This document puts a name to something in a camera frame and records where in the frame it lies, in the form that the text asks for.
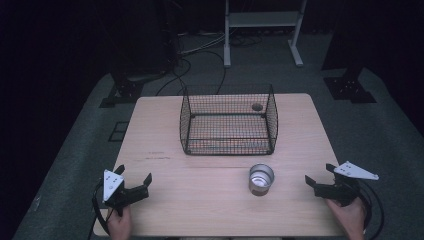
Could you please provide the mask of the person's right hand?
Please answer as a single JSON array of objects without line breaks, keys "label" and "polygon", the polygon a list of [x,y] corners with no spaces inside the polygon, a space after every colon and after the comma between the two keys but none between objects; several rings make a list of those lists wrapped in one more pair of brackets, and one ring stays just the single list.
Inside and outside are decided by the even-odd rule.
[{"label": "person's right hand", "polygon": [[326,199],[325,202],[349,240],[365,240],[366,209],[360,198],[354,199],[348,206],[341,206],[331,199]]}]

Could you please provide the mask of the silver metal can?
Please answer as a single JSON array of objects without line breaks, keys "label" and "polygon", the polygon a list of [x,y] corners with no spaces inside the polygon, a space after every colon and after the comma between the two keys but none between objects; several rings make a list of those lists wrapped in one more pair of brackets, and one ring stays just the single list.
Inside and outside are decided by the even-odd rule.
[{"label": "silver metal can", "polygon": [[263,163],[253,165],[249,170],[249,190],[255,196],[266,195],[273,182],[275,174],[273,169]]}]

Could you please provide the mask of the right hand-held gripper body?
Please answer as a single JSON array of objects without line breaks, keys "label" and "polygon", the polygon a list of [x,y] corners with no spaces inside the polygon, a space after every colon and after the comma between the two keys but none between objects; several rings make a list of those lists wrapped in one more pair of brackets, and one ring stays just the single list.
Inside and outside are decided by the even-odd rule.
[{"label": "right hand-held gripper body", "polygon": [[361,196],[360,180],[378,180],[379,175],[369,172],[349,161],[336,166],[332,185],[316,182],[313,188],[316,197],[336,200],[342,206],[348,206]]}]

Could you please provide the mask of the person's left hand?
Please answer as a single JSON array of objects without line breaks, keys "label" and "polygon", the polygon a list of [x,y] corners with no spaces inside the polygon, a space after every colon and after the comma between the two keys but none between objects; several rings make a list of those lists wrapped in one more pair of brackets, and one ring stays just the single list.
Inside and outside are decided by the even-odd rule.
[{"label": "person's left hand", "polygon": [[111,240],[129,240],[132,235],[131,207],[124,207],[122,215],[109,208],[108,215],[107,226]]}]

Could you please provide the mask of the black stand base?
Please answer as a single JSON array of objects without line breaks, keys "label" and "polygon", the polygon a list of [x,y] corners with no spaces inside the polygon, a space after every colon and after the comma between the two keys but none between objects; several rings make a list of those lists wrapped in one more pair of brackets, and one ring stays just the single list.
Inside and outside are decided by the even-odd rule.
[{"label": "black stand base", "polygon": [[120,72],[111,72],[113,87],[109,95],[102,100],[100,108],[112,108],[117,104],[135,103],[141,95],[143,83],[131,81]]},{"label": "black stand base", "polygon": [[354,104],[375,103],[373,95],[359,82],[361,67],[349,67],[339,77],[326,77],[324,82],[334,100],[349,100]]}]

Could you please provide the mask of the white metal table frame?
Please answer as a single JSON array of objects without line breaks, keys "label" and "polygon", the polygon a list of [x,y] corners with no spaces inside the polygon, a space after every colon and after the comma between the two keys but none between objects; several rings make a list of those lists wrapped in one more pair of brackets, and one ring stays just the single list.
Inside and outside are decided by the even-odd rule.
[{"label": "white metal table frame", "polygon": [[293,27],[294,34],[288,40],[294,63],[297,67],[304,65],[297,48],[303,18],[308,0],[301,0],[297,11],[282,12],[231,12],[230,0],[225,0],[224,14],[224,46],[223,65],[231,66],[230,30],[234,28],[260,28],[260,27]]}]

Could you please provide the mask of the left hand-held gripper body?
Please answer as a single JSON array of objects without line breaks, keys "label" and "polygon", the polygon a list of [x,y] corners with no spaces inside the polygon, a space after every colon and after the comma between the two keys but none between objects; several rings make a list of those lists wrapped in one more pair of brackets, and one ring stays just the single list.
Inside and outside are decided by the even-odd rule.
[{"label": "left hand-held gripper body", "polygon": [[127,189],[122,175],[105,170],[103,174],[103,202],[106,206],[115,209],[119,215],[122,215],[124,207],[149,197],[148,187],[142,184]]}]

